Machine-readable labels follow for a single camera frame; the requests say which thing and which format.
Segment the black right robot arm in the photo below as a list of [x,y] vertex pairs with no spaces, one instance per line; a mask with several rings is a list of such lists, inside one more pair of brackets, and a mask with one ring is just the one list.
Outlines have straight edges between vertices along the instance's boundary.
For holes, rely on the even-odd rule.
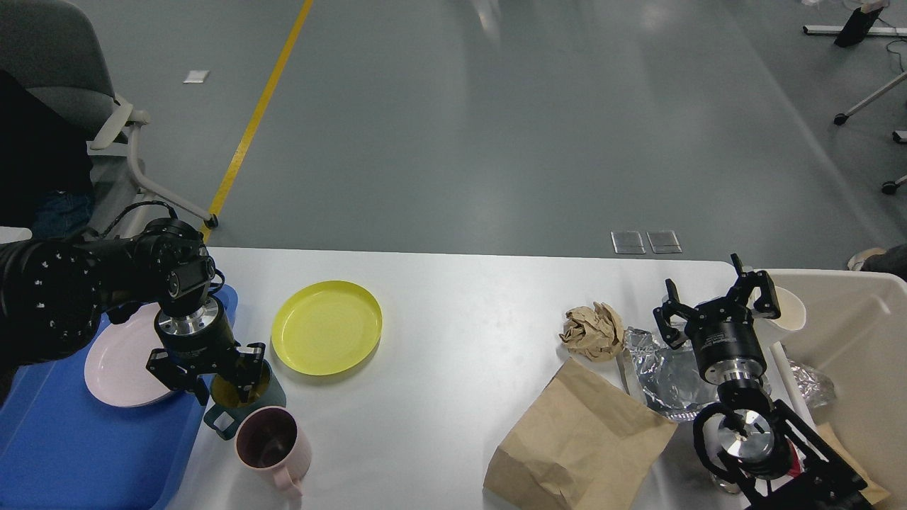
[[750,509],[871,509],[865,478],[769,396],[754,323],[782,316],[774,281],[764,270],[746,270],[738,255],[730,259],[736,280],[725,295],[691,307],[666,280],[666,300],[653,310],[664,342],[672,349],[689,343],[699,377],[717,391],[717,401],[694,417],[697,458],[735,485]]

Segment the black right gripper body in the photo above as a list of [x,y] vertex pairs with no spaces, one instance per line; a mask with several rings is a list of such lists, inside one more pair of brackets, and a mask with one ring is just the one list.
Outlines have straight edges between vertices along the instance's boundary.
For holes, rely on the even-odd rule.
[[749,307],[712,300],[694,307],[685,326],[702,380],[721,385],[733,380],[761,381],[767,371]]

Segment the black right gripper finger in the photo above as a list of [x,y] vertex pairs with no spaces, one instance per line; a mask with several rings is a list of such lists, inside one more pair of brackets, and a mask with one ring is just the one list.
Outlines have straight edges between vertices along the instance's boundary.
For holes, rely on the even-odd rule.
[[780,303],[771,275],[764,270],[746,270],[736,253],[732,253],[730,259],[736,280],[728,289],[726,299],[736,307],[742,307],[751,317],[780,319]]
[[689,337],[686,333],[674,327],[671,320],[673,317],[680,317],[680,319],[689,321],[692,317],[692,307],[680,301],[677,287],[673,280],[668,278],[665,280],[665,284],[667,291],[666,300],[659,307],[655,307],[653,316],[662,340],[671,349],[677,351],[687,342]]

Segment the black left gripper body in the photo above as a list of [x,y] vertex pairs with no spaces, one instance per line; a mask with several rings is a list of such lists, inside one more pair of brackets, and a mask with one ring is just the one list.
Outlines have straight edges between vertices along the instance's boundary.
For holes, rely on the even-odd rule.
[[170,317],[164,310],[159,311],[154,330],[162,347],[153,351],[167,351],[182,368],[194,369],[201,377],[220,375],[233,385],[233,349],[240,343],[234,338],[225,306],[217,297],[208,297],[200,309],[184,317]]

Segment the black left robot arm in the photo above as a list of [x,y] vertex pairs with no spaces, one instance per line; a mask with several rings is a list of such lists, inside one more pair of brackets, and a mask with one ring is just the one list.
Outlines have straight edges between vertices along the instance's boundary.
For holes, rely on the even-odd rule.
[[207,374],[252,402],[264,377],[264,345],[234,339],[213,284],[223,277],[202,233],[174,213],[128,238],[75,234],[3,244],[2,396],[19,368],[81,351],[102,316],[122,324],[155,303],[152,328],[161,346],[150,351],[146,371],[200,404],[213,394]]

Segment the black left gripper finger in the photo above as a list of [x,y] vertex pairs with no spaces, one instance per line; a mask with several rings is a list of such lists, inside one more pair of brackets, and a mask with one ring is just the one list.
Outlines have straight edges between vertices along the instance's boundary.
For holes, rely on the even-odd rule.
[[231,381],[240,403],[245,404],[252,399],[254,388],[262,379],[265,350],[265,343],[234,346]]
[[205,380],[194,369],[176,364],[167,351],[150,351],[146,371],[175,392],[192,394],[202,407],[207,407],[210,390]]

